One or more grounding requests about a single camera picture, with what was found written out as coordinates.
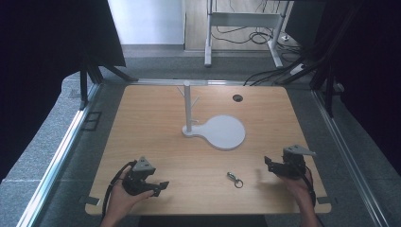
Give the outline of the black curtain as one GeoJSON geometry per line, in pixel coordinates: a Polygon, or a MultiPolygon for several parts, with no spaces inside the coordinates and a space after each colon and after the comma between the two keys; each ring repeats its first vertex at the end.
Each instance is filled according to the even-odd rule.
{"type": "Polygon", "coordinates": [[[0,182],[88,58],[125,64],[108,0],[0,0],[0,182]]]}
{"type": "Polygon", "coordinates": [[[326,0],[323,27],[359,9],[331,61],[341,100],[401,176],[401,0],[326,0]]]}

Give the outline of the metal keyring with clasp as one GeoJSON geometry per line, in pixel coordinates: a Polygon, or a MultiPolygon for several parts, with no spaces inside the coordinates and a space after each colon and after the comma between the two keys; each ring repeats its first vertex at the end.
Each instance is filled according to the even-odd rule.
{"type": "Polygon", "coordinates": [[[244,183],[233,172],[228,172],[227,177],[234,183],[235,188],[242,188],[244,183]]]}

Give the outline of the black tripod stand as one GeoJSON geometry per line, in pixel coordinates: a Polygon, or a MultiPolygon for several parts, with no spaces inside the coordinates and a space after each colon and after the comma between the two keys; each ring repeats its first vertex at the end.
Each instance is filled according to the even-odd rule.
{"type": "Polygon", "coordinates": [[[93,84],[100,84],[103,81],[103,76],[99,70],[100,66],[105,67],[107,70],[114,73],[116,76],[120,77],[125,81],[138,81],[137,78],[129,76],[128,74],[122,72],[115,66],[105,62],[100,57],[89,55],[88,52],[83,49],[81,54],[81,64],[80,64],[80,106],[79,109],[83,111],[89,103],[89,93],[88,93],[88,78],[93,84]]]}
{"type": "Polygon", "coordinates": [[[334,77],[331,75],[330,61],[337,46],[338,32],[341,30],[339,23],[341,21],[337,22],[333,17],[323,15],[318,26],[318,40],[303,55],[303,58],[306,56],[314,57],[315,61],[294,76],[279,82],[280,85],[287,85],[312,71],[316,71],[309,82],[309,87],[312,90],[318,90],[325,85],[324,108],[330,117],[333,116],[332,95],[334,91],[334,77]]]}

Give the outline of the person's right hand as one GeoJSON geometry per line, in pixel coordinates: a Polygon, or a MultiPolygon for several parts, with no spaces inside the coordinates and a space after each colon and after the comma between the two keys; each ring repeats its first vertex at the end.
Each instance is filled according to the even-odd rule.
{"type": "Polygon", "coordinates": [[[303,179],[291,180],[282,176],[280,176],[280,179],[285,183],[288,191],[296,200],[302,213],[314,212],[313,202],[308,187],[303,179]]]}

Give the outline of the black floor bracket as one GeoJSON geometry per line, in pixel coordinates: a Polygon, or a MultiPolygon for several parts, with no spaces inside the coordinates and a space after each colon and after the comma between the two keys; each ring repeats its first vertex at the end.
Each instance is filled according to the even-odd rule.
{"type": "Polygon", "coordinates": [[[89,112],[84,119],[81,129],[83,131],[95,131],[100,122],[101,115],[102,112],[89,112]]]}

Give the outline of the white power strip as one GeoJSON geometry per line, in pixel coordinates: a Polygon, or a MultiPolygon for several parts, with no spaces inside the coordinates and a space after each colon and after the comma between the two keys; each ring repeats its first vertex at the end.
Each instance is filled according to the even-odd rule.
{"type": "Polygon", "coordinates": [[[305,65],[300,63],[290,71],[290,74],[293,76],[293,75],[303,71],[304,69],[305,69],[305,65]]]}

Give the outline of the white metal desk frame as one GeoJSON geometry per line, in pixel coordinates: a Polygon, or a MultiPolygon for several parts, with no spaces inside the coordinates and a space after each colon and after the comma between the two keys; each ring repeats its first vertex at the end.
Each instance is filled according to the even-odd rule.
{"type": "Polygon", "coordinates": [[[268,47],[274,64],[283,68],[276,46],[288,12],[289,1],[286,1],[280,13],[246,13],[213,11],[213,0],[207,0],[207,32],[204,47],[204,66],[212,65],[212,27],[266,27],[273,28],[273,38],[268,41],[268,47]]]}

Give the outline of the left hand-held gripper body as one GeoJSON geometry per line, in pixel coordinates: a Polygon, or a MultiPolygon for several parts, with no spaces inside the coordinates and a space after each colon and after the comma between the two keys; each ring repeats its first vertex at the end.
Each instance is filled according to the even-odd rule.
{"type": "Polygon", "coordinates": [[[145,157],[134,161],[122,183],[125,191],[132,196],[136,196],[149,190],[155,190],[154,183],[146,182],[146,178],[153,175],[155,170],[156,168],[145,157]]]}

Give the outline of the person's left hand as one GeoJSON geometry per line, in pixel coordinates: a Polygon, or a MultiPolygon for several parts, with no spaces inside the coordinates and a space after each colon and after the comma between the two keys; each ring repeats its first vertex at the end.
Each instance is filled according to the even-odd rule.
{"type": "Polygon", "coordinates": [[[105,217],[121,218],[122,220],[136,203],[150,198],[153,193],[149,190],[136,196],[128,194],[122,185],[128,171],[129,169],[126,167],[113,185],[105,217]]]}

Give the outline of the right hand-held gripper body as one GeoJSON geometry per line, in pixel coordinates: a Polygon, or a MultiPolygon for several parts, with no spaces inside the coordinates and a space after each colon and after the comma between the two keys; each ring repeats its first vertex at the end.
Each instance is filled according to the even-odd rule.
{"type": "Polygon", "coordinates": [[[282,168],[281,176],[291,180],[301,179],[306,171],[305,155],[316,156],[316,153],[300,145],[283,148],[283,162],[277,163],[282,168]]]}

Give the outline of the white jewellery stand with tray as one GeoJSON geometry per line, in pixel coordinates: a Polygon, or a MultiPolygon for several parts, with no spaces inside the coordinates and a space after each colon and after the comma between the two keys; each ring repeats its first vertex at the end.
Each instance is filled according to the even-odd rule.
{"type": "Polygon", "coordinates": [[[230,110],[230,95],[218,86],[197,86],[185,80],[177,87],[183,97],[185,137],[199,137],[219,150],[238,148],[246,138],[242,121],[230,110]]]}

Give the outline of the aluminium floor rail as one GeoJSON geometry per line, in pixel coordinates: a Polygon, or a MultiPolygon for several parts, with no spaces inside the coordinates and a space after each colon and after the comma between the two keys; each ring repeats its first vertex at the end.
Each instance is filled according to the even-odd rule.
{"type": "Polygon", "coordinates": [[[390,227],[389,222],[381,208],[378,200],[376,199],[371,187],[369,186],[365,176],[362,174],[357,165],[354,156],[351,153],[335,119],[324,108],[322,96],[317,91],[311,91],[311,95],[316,102],[316,105],[323,117],[337,148],[340,156],[350,173],[351,179],[360,195],[375,227],[390,227]]]}
{"type": "Polygon", "coordinates": [[[137,81],[131,81],[129,84],[135,85],[177,85],[181,86],[186,81],[190,83],[190,85],[199,85],[199,86],[243,86],[244,81],[237,80],[205,80],[205,79],[138,79],[137,81]]]}
{"type": "Polygon", "coordinates": [[[15,186],[14,201],[19,203],[20,216],[14,227],[33,226],[78,136],[99,85],[84,86],[87,92],[77,89],[77,100],[67,97],[67,88],[74,90],[71,84],[62,85],[61,96],[18,160],[13,176],[8,179],[8,183],[15,186]]]}

